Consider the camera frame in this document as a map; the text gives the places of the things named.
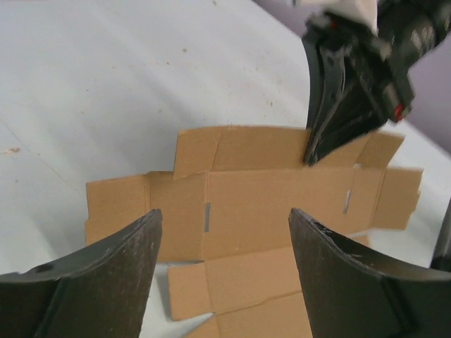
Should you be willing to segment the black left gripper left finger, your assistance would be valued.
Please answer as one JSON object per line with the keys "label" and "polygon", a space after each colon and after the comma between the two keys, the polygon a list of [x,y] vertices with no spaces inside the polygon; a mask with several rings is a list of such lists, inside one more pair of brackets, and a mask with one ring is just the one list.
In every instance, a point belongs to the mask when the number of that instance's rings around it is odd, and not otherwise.
{"label": "black left gripper left finger", "polygon": [[25,273],[1,276],[2,337],[138,337],[162,238],[154,209]]}

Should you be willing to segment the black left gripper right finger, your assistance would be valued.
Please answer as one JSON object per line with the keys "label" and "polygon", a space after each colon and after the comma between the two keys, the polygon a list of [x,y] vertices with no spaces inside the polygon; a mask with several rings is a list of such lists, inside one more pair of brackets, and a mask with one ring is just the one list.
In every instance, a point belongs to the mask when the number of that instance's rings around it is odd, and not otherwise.
{"label": "black left gripper right finger", "polygon": [[314,337],[449,337],[450,221],[429,267],[375,251],[290,211],[289,228]]}

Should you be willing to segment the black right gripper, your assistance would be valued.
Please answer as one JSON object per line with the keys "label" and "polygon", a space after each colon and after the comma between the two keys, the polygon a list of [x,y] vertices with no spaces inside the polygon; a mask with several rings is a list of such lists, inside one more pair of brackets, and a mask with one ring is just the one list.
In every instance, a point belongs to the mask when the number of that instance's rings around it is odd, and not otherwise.
{"label": "black right gripper", "polygon": [[450,34],[449,1],[378,1],[378,35],[324,10],[302,38],[309,65],[312,166],[411,110],[409,69]]}

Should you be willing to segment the brown cardboard paper box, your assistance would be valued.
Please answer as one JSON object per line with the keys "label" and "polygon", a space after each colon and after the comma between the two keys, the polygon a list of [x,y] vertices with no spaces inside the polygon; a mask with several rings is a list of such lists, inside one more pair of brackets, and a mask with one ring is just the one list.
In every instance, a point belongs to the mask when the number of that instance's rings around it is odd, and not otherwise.
{"label": "brown cardboard paper box", "polygon": [[422,171],[390,165],[403,138],[373,133],[309,167],[309,133],[221,126],[179,133],[174,168],[89,182],[87,243],[158,208],[171,316],[210,313],[192,337],[310,337],[288,216],[344,235],[403,230]]}

